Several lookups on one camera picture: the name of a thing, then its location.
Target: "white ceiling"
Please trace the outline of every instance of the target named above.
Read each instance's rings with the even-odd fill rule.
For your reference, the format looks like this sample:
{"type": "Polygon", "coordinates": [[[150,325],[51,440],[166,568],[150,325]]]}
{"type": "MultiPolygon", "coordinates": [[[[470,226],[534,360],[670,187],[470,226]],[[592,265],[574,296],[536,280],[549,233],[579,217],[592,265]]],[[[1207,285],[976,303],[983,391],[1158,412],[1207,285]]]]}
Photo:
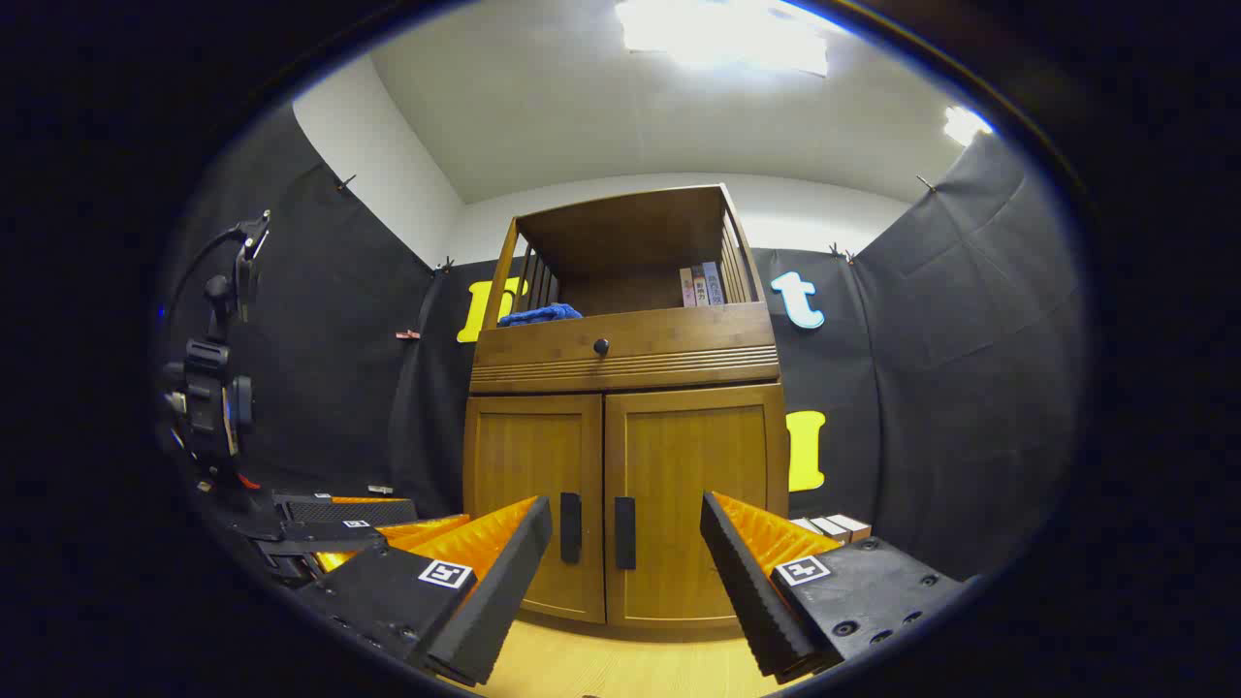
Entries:
{"type": "Polygon", "coordinates": [[[616,0],[484,0],[376,48],[375,67],[465,202],[582,179],[711,171],[913,201],[961,154],[954,102],[856,37],[828,76],[688,68],[624,47],[616,0]]]}

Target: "wooden cabinet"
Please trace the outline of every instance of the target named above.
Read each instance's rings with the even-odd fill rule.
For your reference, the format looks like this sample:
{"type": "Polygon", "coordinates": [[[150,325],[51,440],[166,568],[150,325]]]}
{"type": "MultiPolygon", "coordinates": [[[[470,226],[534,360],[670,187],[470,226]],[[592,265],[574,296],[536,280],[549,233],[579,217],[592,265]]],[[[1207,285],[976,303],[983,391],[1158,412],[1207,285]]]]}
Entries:
{"type": "Polygon", "coordinates": [[[699,534],[702,491],[787,513],[781,386],[608,395],[604,404],[604,539],[635,543],[633,569],[614,554],[606,560],[608,623],[731,623],[732,605],[699,534]],[[620,497],[632,498],[632,530],[618,522],[620,497]]]}
{"type": "Polygon", "coordinates": [[[530,496],[551,504],[552,539],[522,607],[603,622],[603,399],[470,397],[465,409],[465,510],[482,515],[530,496]],[[581,550],[563,560],[562,493],[581,499],[581,550]]]}
{"type": "Polygon", "coordinates": [[[736,622],[699,534],[702,491],[788,514],[759,283],[724,185],[513,220],[475,345],[463,479],[472,515],[551,501],[553,539],[524,609],[639,627],[736,622]],[[498,327],[521,238],[514,310],[566,302],[585,317],[498,327]],[[678,270],[706,261],[726,302],[681,307],[678,270]]]}

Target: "black handle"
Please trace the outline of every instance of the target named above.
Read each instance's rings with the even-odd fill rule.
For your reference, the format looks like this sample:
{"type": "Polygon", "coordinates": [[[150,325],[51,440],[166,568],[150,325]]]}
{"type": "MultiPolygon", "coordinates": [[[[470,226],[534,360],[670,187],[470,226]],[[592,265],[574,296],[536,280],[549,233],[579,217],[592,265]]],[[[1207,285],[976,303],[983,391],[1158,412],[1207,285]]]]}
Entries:
{"type": "Polygon", "coordinates": [[[582,559],[582,496],[560,493],[560,559],[577,564],[582,559]]]}
{"type": "Polygon", "coordinates": [[[638,569],[637,528],[638,514],[633,497],[617,497],[617,569],[638,569]]]}

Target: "ceiling light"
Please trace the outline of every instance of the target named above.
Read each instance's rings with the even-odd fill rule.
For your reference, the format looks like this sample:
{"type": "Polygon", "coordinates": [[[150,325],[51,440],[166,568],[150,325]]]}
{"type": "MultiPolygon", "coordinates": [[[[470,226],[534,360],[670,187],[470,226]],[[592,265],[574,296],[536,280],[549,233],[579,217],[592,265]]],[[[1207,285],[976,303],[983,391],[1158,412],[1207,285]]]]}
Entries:
{"type": "Polygon", "coordinates": [[[617,5],[630,51],[664,51],[679,62],[746,62],[828,75],[822,27],[773,9],[772,0],[625,0],[617,5]]]}
{"type": "Polygon", "coordinates": [[[964,107],[948,107],[943,114],[948,117],[943,132],[962,145],[973,143],[978,132],[992,133],[992,127],[987,125],[987,122],[964,107]]]}

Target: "blue towel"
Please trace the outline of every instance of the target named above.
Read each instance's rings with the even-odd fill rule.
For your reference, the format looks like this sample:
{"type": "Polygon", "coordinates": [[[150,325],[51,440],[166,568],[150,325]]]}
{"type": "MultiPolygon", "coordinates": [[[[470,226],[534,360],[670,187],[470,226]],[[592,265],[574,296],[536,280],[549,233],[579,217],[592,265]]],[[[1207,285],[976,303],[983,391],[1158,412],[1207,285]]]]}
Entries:
{"type": "Polygon", "coordinates": [[[535,324],[550,320],[571,320],[580,317],[582,317],[582,313],[575,310],[572,306],[568,306],[567,303],[552,303],[546,308],[535,308],[534,310],[526,310],[524,313],[504,315],[496,324],[500,327],[514,327],[519,324],[535,324]]]}

